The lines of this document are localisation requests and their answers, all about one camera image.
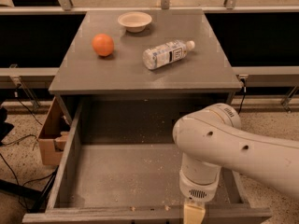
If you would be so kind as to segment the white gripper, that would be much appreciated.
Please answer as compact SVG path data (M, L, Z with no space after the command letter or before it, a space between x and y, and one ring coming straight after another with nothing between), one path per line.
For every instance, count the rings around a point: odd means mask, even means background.
M219 185L220 175L211 184L196 184L179 171L179 188L188 200L183 206L183 224L202 224L206 208L203 203L213 200Z

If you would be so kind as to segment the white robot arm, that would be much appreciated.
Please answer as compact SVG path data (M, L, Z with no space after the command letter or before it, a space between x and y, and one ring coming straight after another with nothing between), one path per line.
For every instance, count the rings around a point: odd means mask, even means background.
M239 115L227 104L185 115L175 123L172 135L182 152L179 187L189 201L211 201L222 168L295 200L299 197L298 143L242 131Z

